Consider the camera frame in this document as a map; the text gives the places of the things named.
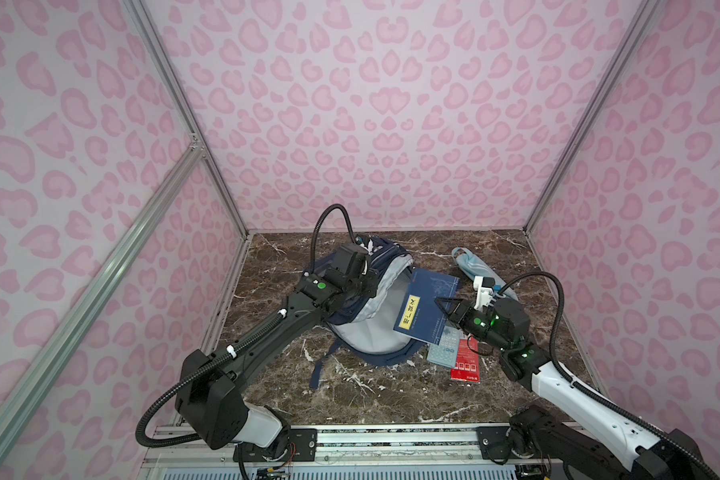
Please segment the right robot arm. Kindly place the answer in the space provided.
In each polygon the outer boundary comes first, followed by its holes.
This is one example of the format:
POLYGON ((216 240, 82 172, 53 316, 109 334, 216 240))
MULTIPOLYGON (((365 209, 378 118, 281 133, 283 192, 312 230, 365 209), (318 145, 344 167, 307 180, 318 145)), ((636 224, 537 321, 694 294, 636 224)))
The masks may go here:
POLYGON ((468 338, 499 352, 507 378, 548 401, 579 424, 573 429, 548 411, 532 406, 510 419, 501 443, 486 445, 508 453, 538 453, 559 459, 590 479, 714 479, 696 442, 675 429, 665 432, 618 406, 576 377, 553 345, 530 335, 524 306, 508 285, 479 281, 475 302, 438 297, 436 305, 468 338))

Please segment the light blue pencil pouch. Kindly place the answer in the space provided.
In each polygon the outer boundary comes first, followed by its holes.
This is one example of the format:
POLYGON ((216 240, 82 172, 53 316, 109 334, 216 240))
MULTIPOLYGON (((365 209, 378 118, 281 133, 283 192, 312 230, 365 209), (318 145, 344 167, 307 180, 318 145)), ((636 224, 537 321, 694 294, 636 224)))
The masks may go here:
POLYGON ((505 281, 482 259, 465 247, 456 247, 451 255, 459 269, 472 281, 476 292, 475 307, 487 306, 505 281))

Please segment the blue book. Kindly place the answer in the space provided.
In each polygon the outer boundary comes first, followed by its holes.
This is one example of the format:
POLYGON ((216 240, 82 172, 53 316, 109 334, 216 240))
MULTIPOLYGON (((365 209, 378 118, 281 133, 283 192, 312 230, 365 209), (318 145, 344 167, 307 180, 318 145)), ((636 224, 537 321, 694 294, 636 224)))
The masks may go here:
POLYGON ((437 298, 452 298, 458 290, 457 277, 416 268, 403 296, 393 330, 412 339, 438 344, 447 315, 436 303, 437 298))

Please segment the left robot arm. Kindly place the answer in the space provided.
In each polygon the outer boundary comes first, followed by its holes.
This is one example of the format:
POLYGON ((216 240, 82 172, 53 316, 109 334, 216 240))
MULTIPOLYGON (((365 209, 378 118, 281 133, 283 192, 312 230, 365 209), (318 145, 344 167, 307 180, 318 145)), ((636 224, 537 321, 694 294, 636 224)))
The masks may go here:
POLYGON ((305 273, 279 309, 246 336, 184 360, 175 408, 197 438, 213 450, 232 442, 283 449, 284 421, 267 408, 247 405, 243 392, 298 336, 376 295, 379 273, 372 268, 372 253, 369 236, 343 244, 326 266, 305 273))

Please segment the navy blue student backpack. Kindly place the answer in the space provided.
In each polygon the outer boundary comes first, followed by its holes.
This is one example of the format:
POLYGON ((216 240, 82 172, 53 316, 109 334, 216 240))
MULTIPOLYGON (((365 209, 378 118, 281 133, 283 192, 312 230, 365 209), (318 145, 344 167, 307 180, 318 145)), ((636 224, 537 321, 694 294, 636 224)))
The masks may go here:
POLYGON ((410 359, 424 343, 394 330, 414 274, 413 258, 401 245, 375 235, 363 236, 361 244, 371 246, 371 267, 379 275, 377 294, 357 298, 332 315, 327 326, 335 336, 324 357, 316 361, 310 379, 315 390, 327 358, 344 347, 364 362, 391 367, 410 359))

